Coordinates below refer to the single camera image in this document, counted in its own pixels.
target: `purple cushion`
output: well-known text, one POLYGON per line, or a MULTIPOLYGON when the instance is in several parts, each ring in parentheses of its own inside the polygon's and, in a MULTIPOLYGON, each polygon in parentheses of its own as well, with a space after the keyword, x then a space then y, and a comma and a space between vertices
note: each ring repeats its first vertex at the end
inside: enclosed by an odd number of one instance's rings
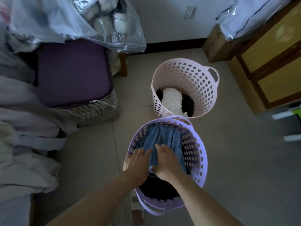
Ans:
POLYGON ((104 48, 88 40, 43 44, 38 50, 37 95, 48 107, 86 104, 113 89, 104 48))

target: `wall socket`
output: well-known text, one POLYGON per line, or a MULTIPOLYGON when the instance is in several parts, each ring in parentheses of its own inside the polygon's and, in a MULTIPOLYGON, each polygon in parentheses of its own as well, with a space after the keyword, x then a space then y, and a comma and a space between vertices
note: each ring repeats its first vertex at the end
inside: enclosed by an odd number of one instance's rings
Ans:
POLYGON ((196 9, 195 6, 186 6, 184 9, 183 18, 184 19, 192 18, 195 9, 196 9))

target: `wooden chair leg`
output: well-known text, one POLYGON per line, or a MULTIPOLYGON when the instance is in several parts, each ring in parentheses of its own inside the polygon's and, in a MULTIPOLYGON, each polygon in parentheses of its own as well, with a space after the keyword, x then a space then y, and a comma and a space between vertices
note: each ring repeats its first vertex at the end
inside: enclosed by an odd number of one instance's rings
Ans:
POLYGON ((120 63, 121 63, 121 69, 119 73, 121 73, 122 76, 126 77, 128 75, 128 70, 126 66, 126 54, 125 53, 119 53, 120 63))

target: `purple laundry basket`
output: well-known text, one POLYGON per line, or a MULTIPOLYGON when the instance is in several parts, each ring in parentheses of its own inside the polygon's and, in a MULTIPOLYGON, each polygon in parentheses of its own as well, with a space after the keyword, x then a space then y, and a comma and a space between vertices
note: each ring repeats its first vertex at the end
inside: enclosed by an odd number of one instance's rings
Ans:
MULTIPOLYGON (((132 154, 136 145, 147 132, 148 126, 153 123, 174 127, 177 130, 184 132, 182 139, 182 151, 184 153, 185 166, 190 168, 190 177, 200 187, 203 187, 207 175, 208 161, 204 144, 198 134, 193 129, 189 119, 181 116, 170 116, 160 118, 146 123, 134 135, 128 154, 132 154)), ((146 197, 139 188, 135 188, 137 197, 141 205, 151 214, 161 216, 173 209, 178 209, 184 206, 181 197, 176 197, 172 200, 157 200, 146 197)))

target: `pink laundry basket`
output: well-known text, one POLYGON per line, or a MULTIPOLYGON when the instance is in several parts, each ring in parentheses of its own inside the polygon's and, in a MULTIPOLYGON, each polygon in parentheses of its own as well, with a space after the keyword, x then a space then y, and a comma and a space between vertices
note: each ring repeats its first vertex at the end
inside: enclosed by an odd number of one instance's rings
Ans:
POLYGON ((173 112, 162 105, 156 91, 158 89, 163 91, 166 88, 175 88, 193 99, 194 113, 191 118, 200 117, 208 113, 214 106, 218 85, 219 73, 212 67, 204 67, 189 59, 167 60, 156 69, 153 75, 151 89, 154 112, 159 118, 174 115, 173 112), (215 71, 217 81, 209 72, 210 69, 215 71))
MULTIPOLYGON (((134 135, 128 149, 128 154, 133 153, 136 142, 146 134, 148 126, 153 123, 159 123, 162 125, 174 127, 175 129, 184 132, 182 139, 182 151, 184 154, 185 166, 190 169, 190 176, 194 180, 194 182, 197 183, 200 187, 203 187, 208 167, 207 154, 202 140, 195 132, 192 124, 187 118, 174 115, 148 122, 134 135)), ((184 206, 181 197, 176 197, 172 200, 164 201, 146 197, 139 188, 136 188, 135 191, 141 205, 148 212, 156 216, 161 216, 173 209, 178 209, 184 206)))

